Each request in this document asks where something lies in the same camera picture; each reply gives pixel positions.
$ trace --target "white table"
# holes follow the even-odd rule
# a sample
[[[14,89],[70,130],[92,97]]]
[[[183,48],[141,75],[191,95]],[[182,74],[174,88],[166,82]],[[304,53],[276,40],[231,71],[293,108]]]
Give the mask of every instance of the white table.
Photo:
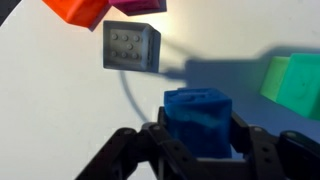
[[[161,33],[159,74],[150,74],[102,67],[102,22],[91,32],[40,0],[22,1],[0,27],[0,179],[74,179],[116,129],[156,121],[163,92],[185,86],[220,89],[248,123],[273,134],[292,129],[320,141],[320,122],[259,95],[272,55],[320,52],[319,7],[167,0],[167,12],[131,17],[111,8],[105,20]],[[132,179],[151,177],[147,169]]]

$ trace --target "cube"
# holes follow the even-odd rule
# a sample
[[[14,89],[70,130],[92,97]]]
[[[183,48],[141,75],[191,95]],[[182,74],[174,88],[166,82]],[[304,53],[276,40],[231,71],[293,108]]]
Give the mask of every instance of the cube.
[[[320,54],[273,58],[260,92],[304,117],[320,120]]]
[[[216,89],[178,89],[164,94],[166,128],[197,158],[230,158],[232,101]]]
[[[43,0],[67,23],[91,27],[108,0]]]
[[[158,0],[109,0],[109,2],[124,13],[160,8]]]
[[[103,66],[108,69],[149,71],[152,68],[157,32],[146,23],[105,21]]]

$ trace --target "gray cube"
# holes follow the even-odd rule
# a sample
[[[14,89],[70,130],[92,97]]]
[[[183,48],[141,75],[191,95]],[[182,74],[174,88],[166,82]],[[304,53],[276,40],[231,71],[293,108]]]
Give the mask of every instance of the gray cube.
[[[151,71],[158,32],[149,24],[104,21],[103,66],[108,69]]]

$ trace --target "green cube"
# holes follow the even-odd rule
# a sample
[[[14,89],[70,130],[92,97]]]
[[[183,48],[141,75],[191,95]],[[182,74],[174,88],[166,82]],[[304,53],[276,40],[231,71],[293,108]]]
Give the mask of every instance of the green cube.
[[[304,117],[320,120],[320,55],[274,57],[260,93]]]

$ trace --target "orange cube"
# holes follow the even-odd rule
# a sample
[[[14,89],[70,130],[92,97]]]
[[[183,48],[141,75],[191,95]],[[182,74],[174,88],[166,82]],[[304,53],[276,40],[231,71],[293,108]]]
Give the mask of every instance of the orange cube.
[[[108,0],[43,0],[67,23],[90,27]]]

